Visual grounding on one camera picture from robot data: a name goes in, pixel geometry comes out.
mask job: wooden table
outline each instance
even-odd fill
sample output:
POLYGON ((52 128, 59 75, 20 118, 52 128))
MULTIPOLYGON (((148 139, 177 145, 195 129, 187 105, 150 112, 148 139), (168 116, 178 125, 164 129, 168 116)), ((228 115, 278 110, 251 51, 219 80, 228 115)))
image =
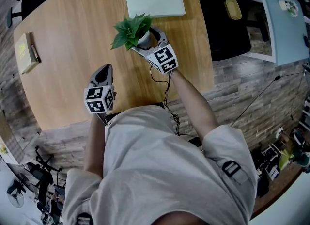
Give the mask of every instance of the wooden table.
MULTIPOLYGON (((186 15, 158 18, 154 25, 169 39, 179 69, 201 92, 213 87, 207 30, 199 0, 183 0, 186 15)), ((14 31, 16 42, 31 32, 42 62, 21 75, 34 116, 42 130, 60 128, 91 118, 83 91, 100 66, 113 65, 113 112, 161 102, 167 85, 155 83, 148 63, 125 47, 110 50, 117 31, 113 25, 128 15, 126 0, 47 0, 14 31)), ((155 72, 154 78, 166 76, 155 72)), ((169 98, 177 98, 172 87, 169 98)))

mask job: floor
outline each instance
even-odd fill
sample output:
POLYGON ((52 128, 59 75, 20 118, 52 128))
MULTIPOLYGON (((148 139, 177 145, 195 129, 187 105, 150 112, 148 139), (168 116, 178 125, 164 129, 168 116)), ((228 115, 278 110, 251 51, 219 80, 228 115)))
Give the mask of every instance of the floor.
MULTIPOLYGON (((54 154, 52 165, 61 167, 62 179, 70 168, 81 168, 90 122, 41 132, 22 88, 16 65, 13 31, 20 19, 15 18, 10 29, 6 27, 6 12, 9 7, 20 8, 15 0, 0 0, 0 108, 22 148, 34 156, 35 145, 43 155, 54 154), (34 143, 31 139, 40 133, 34 143)), ((277 76, 302 72, 302 63, 295 62, 275 67, 273 63, 244 56, 213 63, 215 87, 204 94, 220 124, 232 124, 251 101, 277 76)), ((259 143, 267 146, 275 140, 275 132, 285 131, 297 124, 304 98, 308 95, 308 76, 303 74, 283 77, 271 84, 239 118, 234 127, 243 131, 250 149, 259 143)), ((169 102, 171 110, 180 117, 180 133, 196 135, 180 100, 169 102)), ((20 166, 11 168, 23 172, 31 182, 30 174, 20 166)))

